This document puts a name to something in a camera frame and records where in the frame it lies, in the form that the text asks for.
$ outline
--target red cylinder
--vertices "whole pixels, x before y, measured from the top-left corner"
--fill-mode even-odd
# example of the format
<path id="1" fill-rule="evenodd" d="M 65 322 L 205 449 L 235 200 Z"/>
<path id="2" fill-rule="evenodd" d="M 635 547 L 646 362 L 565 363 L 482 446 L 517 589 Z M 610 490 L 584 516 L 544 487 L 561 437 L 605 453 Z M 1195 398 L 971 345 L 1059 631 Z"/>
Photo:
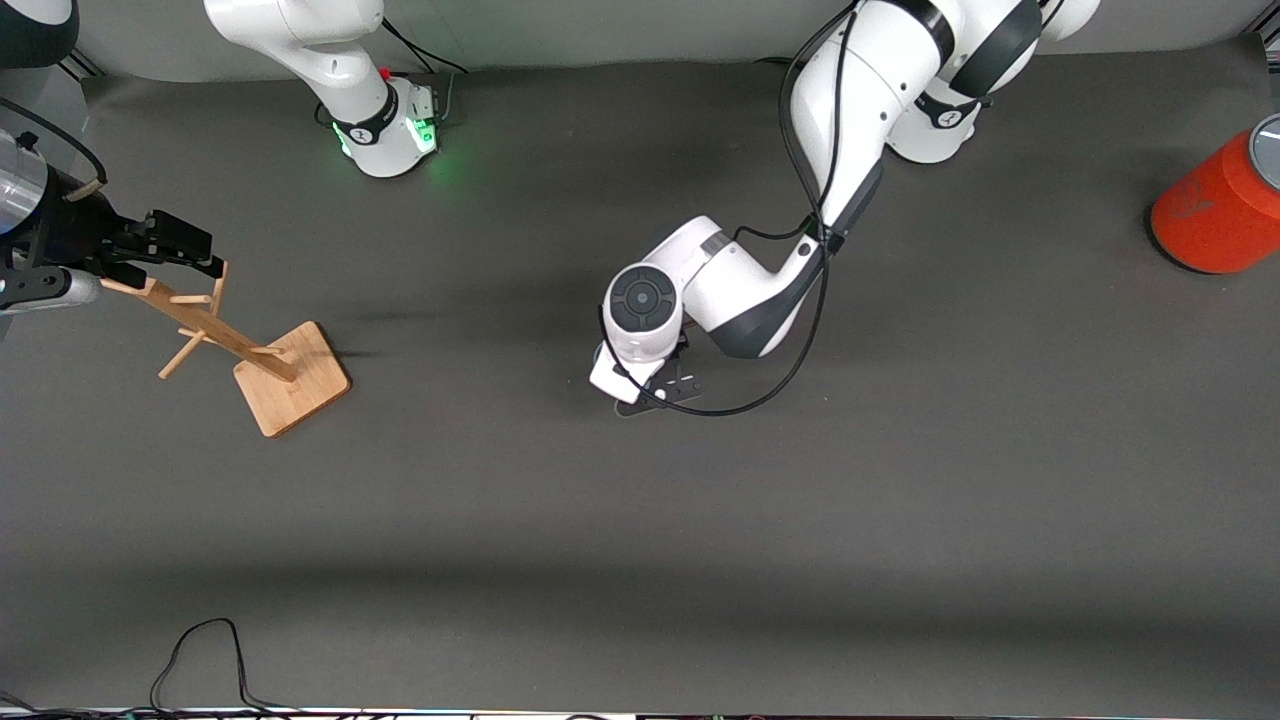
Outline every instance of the red cylinder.
<path id="1" fill-rule="evenodd" d="M 1233 137 L 1161 195 L 1151 231 L 1202 273 L 1238 273 L 1280 249 L 1280 115 Z"/>

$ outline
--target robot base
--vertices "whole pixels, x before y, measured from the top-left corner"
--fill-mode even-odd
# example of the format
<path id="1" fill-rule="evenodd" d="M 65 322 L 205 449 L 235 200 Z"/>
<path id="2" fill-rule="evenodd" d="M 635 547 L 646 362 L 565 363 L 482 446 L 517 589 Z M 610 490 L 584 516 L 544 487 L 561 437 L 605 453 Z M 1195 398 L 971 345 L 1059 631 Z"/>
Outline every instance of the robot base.
<path id="1" fill-rule="evenodd" d="M 374 145 L 357 145 L 334 126 L 342 151 L 356 161 L 366 176 L 392 178 L 413 169 L 419 160 L 435 152 L 435 99 L 430 87 L 420 87 L 403 78 L 387 85 L 396 92 L 399 117 L 383 131 Z"/>

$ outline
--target dark gray mat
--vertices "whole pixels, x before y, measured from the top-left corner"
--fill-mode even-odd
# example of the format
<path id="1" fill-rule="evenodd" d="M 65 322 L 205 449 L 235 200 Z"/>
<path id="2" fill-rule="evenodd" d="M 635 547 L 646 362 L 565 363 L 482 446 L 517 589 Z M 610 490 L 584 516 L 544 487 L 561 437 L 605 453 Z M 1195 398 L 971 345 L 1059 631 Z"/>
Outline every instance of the dark gray mat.
<path id="1" fill-rule="evenodd" d="M 1140 225 L 1268 111 L 1258 41 L 1038 59 L 954 161 L 888 161 L 787 393 L 617 420 L 586 384 L 612 274 L 699 213 L 804 211 L 780 76 L 462 77 L 388 182 L 301 83 L 95 86 L 113 201 L 214 232 L 225 316 L 319 320 L 356 387 L 271 442 L 229 356 L 155 379 L 180 338 L 138 304 L 15 323 L 3 685 L 134 703 L 228 614 L 293 703 L 1274 716 L 1280 261 L 1192 275 Z M 700 341 L 704 402 L 799 336 Z M 227 639 L 191 650 L 169 702 L 232 701 Z"/>

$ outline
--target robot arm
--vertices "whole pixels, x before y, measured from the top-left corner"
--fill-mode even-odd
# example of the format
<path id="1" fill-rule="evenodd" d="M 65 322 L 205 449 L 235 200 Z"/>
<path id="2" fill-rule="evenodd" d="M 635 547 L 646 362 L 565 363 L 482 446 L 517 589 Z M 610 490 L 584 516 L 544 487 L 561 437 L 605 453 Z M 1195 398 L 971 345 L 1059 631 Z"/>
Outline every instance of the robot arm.
<path id="1" fill-rule="evenodd" d="M 828 26 L 790 99 L 796 138 L 822 188 L 819 238 L 801 237 L 771 273 L 709 218 L 687 223 L 609 284 L 602 316 L 620 363 L 602 345 L 591 382 L 636 402 L 636 384 L 648 382 L 676 347 L 681 311 L 731 357 L 769 354 L 876 192 L 886 142 L 911 160 L 950 158 L 973 132 L 978 99 L 1021 72 L 1042 35 L 1074 33 L 1098 3 L 858 3 L 851 26 L 847 15 Z M 667 286 L 672 304 L 635 302 L 652 295 L 646 288 Z"/>
<path id="2" fill-rule="evenodd" d="M 938 73 L 950 53 L 951 28 L 963 22 L 952 0 L 867 0 L 851 27 L 846 18 L 832 23 L 791 95 L 800 149 L 819 187 L 827 188 L 819 233 L 826 237 L 847 233 L 870 201 L 890 128 Z M 769 354 L 791 329 L 827 251 L 803 236 L 782 268 L 771 273 L 709 218 L 686 223 L 609 284 L 605 338 L 621 363 L 602 343 L 591 382 L 635 402 L 640 391 L 631 379 L 644 384 L 662 368 L 685 313 L 726 355 Z M 672 291 L 664 293 L 668 286 Z"/>
<path id="3" fill-rule="evenodd" d="M 365 173 L 398 176 L 435 150 L 431 91 L 384 78 L 355 42 L 380 27 L 383 0 L 205 0 L 205 12 L 223 37 L 311 87 L 334 118 L 343 152 Z"/>
<path id="4" fill-rule="evenodd" d="M 941 163 L 973 137 L 987 96 L 1027 67 L 1041 37 L 1070 37 L 1101 0 L 965 0 L 954 58 L 893 126 L 888 145 L 914 163 Z"/>

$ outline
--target black circular button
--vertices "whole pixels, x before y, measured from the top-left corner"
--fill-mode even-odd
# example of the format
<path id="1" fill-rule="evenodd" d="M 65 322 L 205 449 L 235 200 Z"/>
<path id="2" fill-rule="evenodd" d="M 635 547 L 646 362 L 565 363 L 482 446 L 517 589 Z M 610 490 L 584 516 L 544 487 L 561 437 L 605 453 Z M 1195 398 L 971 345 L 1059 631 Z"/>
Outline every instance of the black circular button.
<path id="1" fill-rule="evenodd" d="M 627 332 L 660 328 L 676 311 L 676 286 L 658 268 L 632 268 L 614 281 L 609 313 Z"/>

